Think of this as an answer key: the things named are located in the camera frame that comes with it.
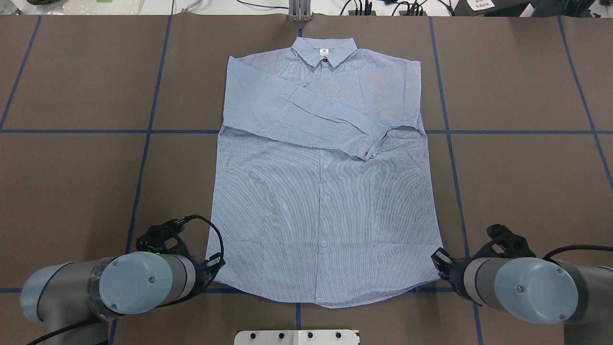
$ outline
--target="blue and white striped shirt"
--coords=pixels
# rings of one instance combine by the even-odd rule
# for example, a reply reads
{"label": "blue and white striped shirt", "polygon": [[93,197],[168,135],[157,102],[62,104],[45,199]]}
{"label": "blue and white striped shirt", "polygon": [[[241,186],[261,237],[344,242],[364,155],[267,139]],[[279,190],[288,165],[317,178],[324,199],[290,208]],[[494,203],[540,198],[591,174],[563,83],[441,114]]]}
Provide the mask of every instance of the blue and white striped shirt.
{"label": "blue and white striped shirt", "polygon": [[[227,264],[217,280],[328,308],[437,280],[420,93],[420,62],[353,39],[299,37],[230,57],[212,212]],[[209,255],[218,250],[211,236]]]}

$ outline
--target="shirt sleeve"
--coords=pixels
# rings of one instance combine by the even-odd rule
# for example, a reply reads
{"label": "shirt sleeve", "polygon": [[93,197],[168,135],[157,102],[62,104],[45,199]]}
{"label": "shirt sleeve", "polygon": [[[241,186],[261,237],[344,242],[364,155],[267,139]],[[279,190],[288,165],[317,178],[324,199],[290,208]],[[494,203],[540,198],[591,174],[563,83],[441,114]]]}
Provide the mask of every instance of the shirt sleeve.
{"label": "shirt sleeve", "polygon": [[368,160],[389,127],[306,88],[230,57],[224,126],[276,141]]}

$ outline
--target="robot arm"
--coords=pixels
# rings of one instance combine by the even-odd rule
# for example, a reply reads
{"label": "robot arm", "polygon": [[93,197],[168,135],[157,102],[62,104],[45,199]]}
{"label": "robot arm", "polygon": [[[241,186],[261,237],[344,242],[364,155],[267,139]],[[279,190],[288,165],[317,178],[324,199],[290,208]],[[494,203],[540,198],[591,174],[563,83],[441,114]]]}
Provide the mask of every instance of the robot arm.
{"label": "robot arm", "polygon": [[504,225],[492,225],[487,234],[492,240],[472,257],[454,259],[442,248],[432,254],[439,276],[458,295],[527,322],[564,324],[566,345],[610,343],[613,269],[538,259]]}
{"label": "robot arm", "polygon": [[[137,240],[139,252],[36,271],[22,289],[21,307],[26,318],[44,323],[48,335],[37,341],[107,344],[108,321],[180,303],[206,289],[225,264],[223,242],[220,235],[221,251],[209,260],[193,257],[178,234],[196,218],[219,234],[207,219],[192,215],[149,228]],[[166,248],[170,238],[177,244]]]}

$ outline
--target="light blue joint cap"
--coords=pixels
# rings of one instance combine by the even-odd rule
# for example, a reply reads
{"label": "light blue joint cap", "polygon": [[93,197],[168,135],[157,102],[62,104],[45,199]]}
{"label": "light blue joint cap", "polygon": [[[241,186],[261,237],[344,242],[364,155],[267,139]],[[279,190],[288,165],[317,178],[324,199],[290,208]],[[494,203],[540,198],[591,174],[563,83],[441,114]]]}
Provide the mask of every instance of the light blue joint cap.
{"label": "light blue joint cap", "polygon": [[172,270],[162,257],[148,252],[122,255],[100,276],[100,298],[110,310],[139,314],[157,307],[172,286]]}
{"label": "light blue joint cap", "polygon": [[579,292],[572,277],[555,263],[517,258],[494,279],[500,304],[513,316],[534,324],[560,324],[577,309]]}
{"label": "light blue joint cap", "polygon": [[74,261],[66,262],[61,265],[49,266],[41,268],[34,272],[26,281],[26,284],[21,290],[19,303],[23,309],[23,315],[26,319],[34,322],[42,322],[38,317],[38,302],[43,290],[47,286],[47,282],[59,271],[60,268],[74,263]]}

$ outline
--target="striped shirt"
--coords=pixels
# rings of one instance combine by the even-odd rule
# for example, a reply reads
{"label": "striped shirt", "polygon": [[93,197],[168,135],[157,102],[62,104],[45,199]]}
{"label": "striped shirt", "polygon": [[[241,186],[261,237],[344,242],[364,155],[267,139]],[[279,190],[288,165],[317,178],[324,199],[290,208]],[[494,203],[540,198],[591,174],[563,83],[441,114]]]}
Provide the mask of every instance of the striped shirt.
{"label": "striped shirt", "polygon": [[[230,57],[212,221],[217,281],[340,308],[437,280],[419,61],[353,39]],[[211,236],[208,253],[219,251]]]}

